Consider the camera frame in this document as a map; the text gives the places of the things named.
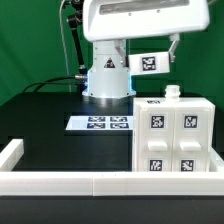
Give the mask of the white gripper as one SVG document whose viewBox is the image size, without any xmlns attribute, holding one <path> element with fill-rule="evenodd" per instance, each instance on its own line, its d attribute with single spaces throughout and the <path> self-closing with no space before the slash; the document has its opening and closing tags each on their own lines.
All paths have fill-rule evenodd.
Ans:
<svg viewBox="0 0 224 224">
<path fill-rule="evenodd" d="M 175 62 L 180 34 L 205 30 L 210 23 L 207 0 L 85 0 L 83 32 L 90 42 L 115 40 L 121 64 L 129 66 L 126 41 L 170 35 L 169 61 Z"/>
</svg>

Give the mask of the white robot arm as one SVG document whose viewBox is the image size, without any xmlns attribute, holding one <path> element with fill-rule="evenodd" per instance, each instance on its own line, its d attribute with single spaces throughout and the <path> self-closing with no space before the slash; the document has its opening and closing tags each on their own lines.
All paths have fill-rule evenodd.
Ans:
<svg viewBox="0 0 224 224">
<path fill-rule="evenodd" d="M 73 34 L 83 27 L 93 44 L 93 65 L 79 62 L 82 96 L 102 104 L 117 103 L 135 95 L 135 75 L 168 73 L 175 61 L 180 35 L 201 31 L 210 22 L 207 0 L 68 0 L 76 13 L 68 18 Z M 167 36 L 164 52 L 129 55 L 128 39 Z"/>
</svg>

